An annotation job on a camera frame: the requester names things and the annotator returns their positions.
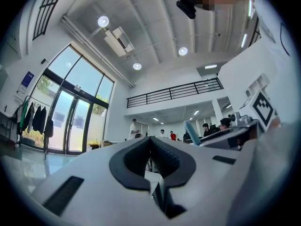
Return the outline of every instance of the door frame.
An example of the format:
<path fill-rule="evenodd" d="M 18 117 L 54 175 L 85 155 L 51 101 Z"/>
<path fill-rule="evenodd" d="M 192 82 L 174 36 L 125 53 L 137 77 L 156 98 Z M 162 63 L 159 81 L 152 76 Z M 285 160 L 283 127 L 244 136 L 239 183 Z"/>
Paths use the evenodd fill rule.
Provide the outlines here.
<path fill-rule="evenodd" d="M 57 101 L 61 95 L 61 92 L 65 92 L 71 96 L 73 96 L 73 100 L 72 103 L 70 105 L 69 108 L 69 112 L 67 115 L 67 119 L 66 119 L 66 124 L 65 124 L 65 128 L 64 128 L 64 136 L 63 136 L 63 149 L 62 150 L 58 150 L 58 149 L 51 149 L 48 147 L 49 144 L 49 138 L 44 138 L 44 151 L 48 151 L 50 153 L 56 153 L 56 154 L 65 154 L 65 155 L 80 155 L 84 152 L 86 152 L 86 146 L 87 146 L 87 130 L 89 128 L 89 123 L 90 123 L 90 118 L 91 118 L 91 113 L 92 113 L 92 109 L 93 109 L 93 105 L 94 103 L 91 101 L 86 100 L 85 98 L 82 98 L 66 89 L 64 89 L 63 87 L 61 87 L 58 91 L 57 91 L 57 96 L 55 97 L 53 104 L 51 106 L 51 111 L 49 112 L 48 115 L 48 119 L 50 118 L 52 120 L 53 114 L 54 114 L 54 110 L 57 104 Z M 69 151 L 69 142 L 70 142 L 70 134 L 71 134 L 71 129 L 72 129 L 72 123 L 74 120 L 74 113 L 76 111 L 77 105 L 79 100 L 82 100 L 86 103 L 89 104 L 89 108 L 88 108 L 88 112 L 87 112 L 87 116 L 85 118 L 85 124 L 84 124 L 84 128 L 83 128 L 83 140 L 82 140 L 82 150 L 81 152 L 70 152 Z"/>

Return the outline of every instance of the blue object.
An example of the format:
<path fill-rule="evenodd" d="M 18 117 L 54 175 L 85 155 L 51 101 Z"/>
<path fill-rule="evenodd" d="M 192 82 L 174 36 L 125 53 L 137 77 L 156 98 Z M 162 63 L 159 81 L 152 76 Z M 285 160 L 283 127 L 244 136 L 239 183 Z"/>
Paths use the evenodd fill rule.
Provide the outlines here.
<path fill-rule="evenodd" d="M 194 145 L 200 145 L 201 141 L 199 140 L 198 134 L 195 132 L 194 128 L 192 127 L 192 124 L 190 123 L 190 121 L 188 121 L 188 120 L 184 121 L 184 128 L 188 132 L 188 134 L 190 135 L 190 138 L 191 138 L 193 144 Z"/>

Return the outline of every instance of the person in red shirt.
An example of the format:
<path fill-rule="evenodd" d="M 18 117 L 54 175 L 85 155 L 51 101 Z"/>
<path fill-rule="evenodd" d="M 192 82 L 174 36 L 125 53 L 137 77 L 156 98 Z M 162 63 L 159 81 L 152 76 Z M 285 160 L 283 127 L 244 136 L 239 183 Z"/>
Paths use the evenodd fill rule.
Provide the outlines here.
<path fill-rule="evenodd" d="M 176 137 L 177 136 L 173 133 L 173 131 L 170 131 L 170 138 L 175 141 Z"/>

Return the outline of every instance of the man in white shirt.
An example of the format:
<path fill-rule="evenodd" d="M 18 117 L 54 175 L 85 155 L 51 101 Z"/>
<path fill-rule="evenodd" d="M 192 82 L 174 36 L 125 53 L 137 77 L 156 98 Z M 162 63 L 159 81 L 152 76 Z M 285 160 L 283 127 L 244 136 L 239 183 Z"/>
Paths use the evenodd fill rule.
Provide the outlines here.
<path fill-rule="evenodd" d="M 238 0 L 190 0 L 195 6 L 214 10 L 218 6 L 235 4 Z M 261 39 L 277 67 L 277 75 L 266 93 L 281 122 L 291 123 L 300 115 L 300 88 L 298 58 L 285 23 L 268 0 L 251 0 L 259 18 Z"/>
<path fill-rule="evenodd" d="M 164 138 L 168 138 L 165 134 L 164 134 L 164 130 L 162 129 L 161 130 L 161 133 L 158 137 L 164 137 Z"/>
<path fill-rule="evenodd" d="M 136 130 L 136 126 L 135 126 L 136 123 L 137 123 L 137 120 L 133 119 L 133 123 L 131 124 L 131 127 L 130 127 L 130 134 L 128 136 L 129 140 L 134 139 L 135 135 L 140 132 L 140 130 Z"/>

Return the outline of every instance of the pipe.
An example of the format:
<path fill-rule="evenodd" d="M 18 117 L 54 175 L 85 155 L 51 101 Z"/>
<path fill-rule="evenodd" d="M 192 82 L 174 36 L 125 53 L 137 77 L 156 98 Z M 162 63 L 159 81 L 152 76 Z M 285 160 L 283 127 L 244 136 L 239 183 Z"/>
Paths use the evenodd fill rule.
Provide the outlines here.
<path fill-rule="evenodd" d="M 122 79 L 130 88 L 134 85 L 119 72 L 118 69 L 95 47 L 95 45 L 89 41 L 89 39 L 72 23 L 72 21 L 64 15 L 61 19 L 61 23 L 81 42 L 84 43 L 96 56 L 100 58 L 113 72 Z"/>

